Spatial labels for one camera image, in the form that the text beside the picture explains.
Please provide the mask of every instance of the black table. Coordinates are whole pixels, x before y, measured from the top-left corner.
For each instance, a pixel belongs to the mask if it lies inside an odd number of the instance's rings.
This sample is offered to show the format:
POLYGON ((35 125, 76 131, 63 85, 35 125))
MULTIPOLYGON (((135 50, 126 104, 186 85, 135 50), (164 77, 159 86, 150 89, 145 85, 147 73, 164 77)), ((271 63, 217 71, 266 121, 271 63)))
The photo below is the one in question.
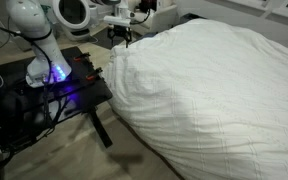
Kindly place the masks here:
MULTIPOLYGON (((112 141, 96 115, 96 106, 112 98, 104 79, 97 76, 100 70, 94 70, 88 57, 74 60, 82 54, 77 47, 65 49, 62 54, 72 67, 72 73, 66 82, 49 85, 50 116, 54 118, 62 109, 58 124, 77 114, 88 113, 105 147, 111 146, 112 141), (96 78, 87 79, 90 74, 95 74, 96 78)), ((3 150, 10 144, 18 146, 16 151, 12 147, 15 154, 38 142, 37 138, 49 128, 43 122, 43 87, 33 89, 25 82, 26 68, 32 60, 0 65, 5 82, 0 90, 0 147, 3 150)))

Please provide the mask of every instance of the white sheet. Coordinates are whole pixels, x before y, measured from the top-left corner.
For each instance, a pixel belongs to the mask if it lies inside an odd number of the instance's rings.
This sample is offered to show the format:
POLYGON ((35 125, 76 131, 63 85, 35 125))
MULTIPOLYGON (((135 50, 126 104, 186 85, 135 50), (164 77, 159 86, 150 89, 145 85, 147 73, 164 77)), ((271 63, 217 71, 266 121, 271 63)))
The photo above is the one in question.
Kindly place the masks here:
POLYGON ((288 49, 194 20, 112 50, 112 108, 185 179, 288 179, 288 49))

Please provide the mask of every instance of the white blanket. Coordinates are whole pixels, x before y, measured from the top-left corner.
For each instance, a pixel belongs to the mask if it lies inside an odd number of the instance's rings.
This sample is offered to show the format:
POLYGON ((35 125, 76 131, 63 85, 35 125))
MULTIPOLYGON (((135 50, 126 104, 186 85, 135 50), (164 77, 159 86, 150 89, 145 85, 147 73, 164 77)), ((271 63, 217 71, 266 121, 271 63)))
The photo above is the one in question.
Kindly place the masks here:
POLYGON ((112 108, 185 179, 288 180, 288 48, 193 20, 112 50, 112 108))

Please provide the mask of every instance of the mattress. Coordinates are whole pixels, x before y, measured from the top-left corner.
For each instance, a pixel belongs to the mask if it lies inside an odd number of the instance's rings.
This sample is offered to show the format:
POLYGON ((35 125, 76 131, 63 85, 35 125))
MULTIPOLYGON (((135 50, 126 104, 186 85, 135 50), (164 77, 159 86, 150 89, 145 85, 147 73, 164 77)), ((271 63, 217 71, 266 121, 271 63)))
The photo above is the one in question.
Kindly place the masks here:
POLYGON ((288 48, 198 19, 111 53, 112 108, 185 179, 288 179, 288 48))

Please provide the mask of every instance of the floor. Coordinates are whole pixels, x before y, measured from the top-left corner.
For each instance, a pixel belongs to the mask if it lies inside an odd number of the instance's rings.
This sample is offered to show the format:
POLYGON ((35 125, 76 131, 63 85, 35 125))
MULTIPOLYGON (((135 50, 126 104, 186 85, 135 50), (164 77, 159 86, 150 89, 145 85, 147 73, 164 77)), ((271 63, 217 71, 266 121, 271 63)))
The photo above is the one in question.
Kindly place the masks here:
MULTIPOLYGON (((105 27, 101 23, 91 34, 105 27)), ((92 43, 70 42, 61 33, 57 41, 61 49, 78 46, 82 52, 90 52, 95 67, 104 67, 110 58, 110 50, 92 43)), ((31 51, 23 53, 9 43, 0 50, 0 64, 31 56, 31 51)), ((46 139, 16 155, 5 168, 5 179, 180 179, 131 133, 108 103, 99 106, 98 115, 112 138, 112 147, 105 149, 88 117, 78 115, 58 125, 46 139)))

